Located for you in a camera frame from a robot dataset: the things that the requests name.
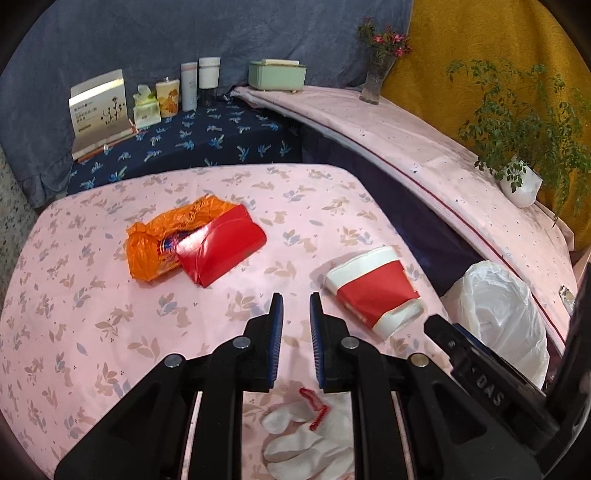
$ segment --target glass vase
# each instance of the glass vase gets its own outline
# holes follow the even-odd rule
[[[376,51],[372,52],[369,60],[368,74],[367,77],[365,77],[365,84],[363,85],[363,90],[359,96],[360,100],[373,105],[379,104],[382,84],[395,61],[396,57],[392,54],[378,54]]]

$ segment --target red box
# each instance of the red box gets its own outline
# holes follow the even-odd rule
[[[179,242],[177,256],[189,277],[208,287],[266,243],[265,232],[238,205]]]

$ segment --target white glove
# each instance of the white glove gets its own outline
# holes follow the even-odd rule
[[[263,452],[267,469],[277,480],[337,480],[353,471],[351,400],[345,393],[323,395],[300,389],[304,401],[269,413],[262,425],[269,433],[283,433],[291,421],[303,424],[295,433],[273,440]]]

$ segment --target granite surface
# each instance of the granite surface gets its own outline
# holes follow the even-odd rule
[[[0,311],[22,246],[37,214],[27,203],[0,148]]]

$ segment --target pink bedsheet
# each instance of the pink bedsheet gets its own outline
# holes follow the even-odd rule
[[[324,128],[409,188],[483,257],[529,285],[551,340],[564,351],[569,315],[558,293],[561,286],[577,291],[564,236],[538,206],[515,207],[488,173],[474,168],[474,154],[392,102],[370,105],[353,90],[240,87],[234,94]]]
[[[126,228],[211,192],[247,206],[268,236],[256,254],[211,287],[182,270],[151,284],[129,277]],[[0,407],[13,432],[49,475],[58,461],[135,383],[171,352],[210,353],[284,296],[278,379],[272,393],[245,396],[243,477],[270,479],[261,459],[260,420],[272,406],[317,389],[309,295],[323,274],[361,252],[393,245],[427,314],[382,352],[415,351],[448,368],[422,331],[443,314],[436,293],[402,239],[352,175],[329,166],[198,168],[123,181],[67,197],[40,216],[12,277],[0,321]],[[347,319],[323,293],[325,311]]]

